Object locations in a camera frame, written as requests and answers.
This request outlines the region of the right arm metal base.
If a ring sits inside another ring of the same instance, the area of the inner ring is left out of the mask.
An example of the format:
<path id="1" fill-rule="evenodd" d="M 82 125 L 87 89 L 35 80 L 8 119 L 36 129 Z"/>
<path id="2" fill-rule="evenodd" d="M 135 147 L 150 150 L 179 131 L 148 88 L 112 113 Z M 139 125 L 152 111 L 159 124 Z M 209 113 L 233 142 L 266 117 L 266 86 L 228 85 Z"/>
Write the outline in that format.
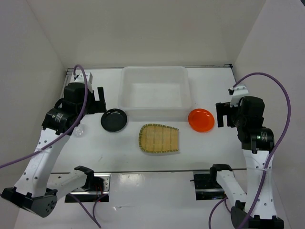
<path id="1" fill-rule="evenodd" d="M 195 171 L 193 179 L 196 200 L 219 200 L 225 198 L 224 190 L 212 181 L 210 172 Z"/>

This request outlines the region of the left arm metal base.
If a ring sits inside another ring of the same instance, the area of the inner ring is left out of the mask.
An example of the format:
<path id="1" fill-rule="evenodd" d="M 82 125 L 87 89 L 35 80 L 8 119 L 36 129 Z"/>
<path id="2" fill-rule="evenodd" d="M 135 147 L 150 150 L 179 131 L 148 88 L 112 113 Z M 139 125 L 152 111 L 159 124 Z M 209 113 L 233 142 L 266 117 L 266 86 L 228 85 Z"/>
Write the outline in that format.
<path id="1" fill-rule="evenodd" d="M 82 203 L 109 202 L 111 173 L 95 173 L 94 176 L 98 178 L 98 184 L 94 184 L 88 191 L 76 188 L 70 194 Z"/>

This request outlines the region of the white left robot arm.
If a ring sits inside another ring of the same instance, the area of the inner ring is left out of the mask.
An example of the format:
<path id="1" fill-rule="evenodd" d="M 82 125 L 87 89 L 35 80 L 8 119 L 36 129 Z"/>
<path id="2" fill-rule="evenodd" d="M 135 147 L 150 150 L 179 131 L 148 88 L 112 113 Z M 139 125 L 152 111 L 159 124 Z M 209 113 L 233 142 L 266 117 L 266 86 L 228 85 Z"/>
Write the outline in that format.
<path id="1" fill-rule="evenodd" d="M 76 166 L 69 174 L 50 182 L 55 162 L 75 127 L 86 114 L 105 111 L 105 104 L 96 101 L 91 85 L 70 83 L 64 96 L 45 115 L 35 155 L 31 157 L 20 179 L 6 187 L 1 197 L 15 206 L 42 218 L 49 216 L 57 201 L 77 188 L 102 190 L 103 179 L 84 166 Z"/>

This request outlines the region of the black round plate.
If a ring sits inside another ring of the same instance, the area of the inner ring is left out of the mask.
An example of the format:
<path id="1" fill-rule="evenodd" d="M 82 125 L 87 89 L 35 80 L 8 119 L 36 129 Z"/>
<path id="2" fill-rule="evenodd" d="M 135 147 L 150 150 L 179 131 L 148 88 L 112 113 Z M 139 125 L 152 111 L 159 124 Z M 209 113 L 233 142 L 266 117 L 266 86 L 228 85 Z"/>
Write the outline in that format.
<path id="1" fill-rule="evenodd" d="M 101 117 L 101 125 L 104 130 L 112 133 L 123 130 L 127 121 L 127 114 L 118 108 L 106 111 Z"/>

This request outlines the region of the clear plastic cup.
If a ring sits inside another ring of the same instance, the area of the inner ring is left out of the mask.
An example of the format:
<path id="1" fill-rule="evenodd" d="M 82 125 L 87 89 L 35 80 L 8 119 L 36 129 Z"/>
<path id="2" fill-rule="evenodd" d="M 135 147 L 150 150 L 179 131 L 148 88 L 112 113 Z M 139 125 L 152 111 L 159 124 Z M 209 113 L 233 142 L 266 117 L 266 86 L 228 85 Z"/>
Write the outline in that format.
<path id="1" fill-rule="evenodd" d="M 85 134 L 85 126 L 83 124 L 79 124 L 74 128 L 73 135 L 76 137 L 83 137 Z"/>

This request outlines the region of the orange round plate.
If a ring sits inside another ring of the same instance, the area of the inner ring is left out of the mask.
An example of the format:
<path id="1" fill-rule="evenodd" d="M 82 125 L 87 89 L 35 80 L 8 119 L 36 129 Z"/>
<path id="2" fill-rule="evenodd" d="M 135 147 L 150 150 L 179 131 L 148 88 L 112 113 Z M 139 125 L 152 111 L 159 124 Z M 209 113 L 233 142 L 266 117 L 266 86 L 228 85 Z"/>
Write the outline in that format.
<path id="1" fill-rule="evenodd" d="M 208 110 L 197 108 L 189 113 L 188 123 L 197 132 L 208 132 L 213 129 L 215 120 Z"/>

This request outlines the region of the woven bamboo tray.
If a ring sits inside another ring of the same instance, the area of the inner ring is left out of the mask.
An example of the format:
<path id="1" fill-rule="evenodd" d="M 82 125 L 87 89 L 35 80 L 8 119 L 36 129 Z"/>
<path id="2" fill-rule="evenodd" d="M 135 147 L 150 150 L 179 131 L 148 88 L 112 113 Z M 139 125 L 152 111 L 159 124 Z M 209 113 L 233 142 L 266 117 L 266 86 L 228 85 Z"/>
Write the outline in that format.
<path id="1" fill-rule="evenodd" d="M 139 131 L 138 144 L 146 153 L 178 152 L 179 129 L 162 124 L 145 124 Z"/>

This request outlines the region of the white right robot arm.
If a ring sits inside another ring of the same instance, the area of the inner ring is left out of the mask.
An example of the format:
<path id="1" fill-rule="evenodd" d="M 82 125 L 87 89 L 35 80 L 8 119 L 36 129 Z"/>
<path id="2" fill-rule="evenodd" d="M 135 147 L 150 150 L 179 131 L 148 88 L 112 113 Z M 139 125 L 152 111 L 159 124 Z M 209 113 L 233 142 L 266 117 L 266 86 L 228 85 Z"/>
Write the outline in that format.
<path id="1" fill-rule="evenodd" d="M 246 161 L 247 190 L 243 191 L 233 170 L 226 164 L 210 168 L 209 183 L 221 187 L 231 204 L 231 222 L 236 229 L 282 229 L 284 221 L 278 217 L 272 190 L 272 160 L 274 134 L 263 126 L 264 102 L 245 96 L 234 105 L 216 104 L 217 125 L 237 129 Z"/>

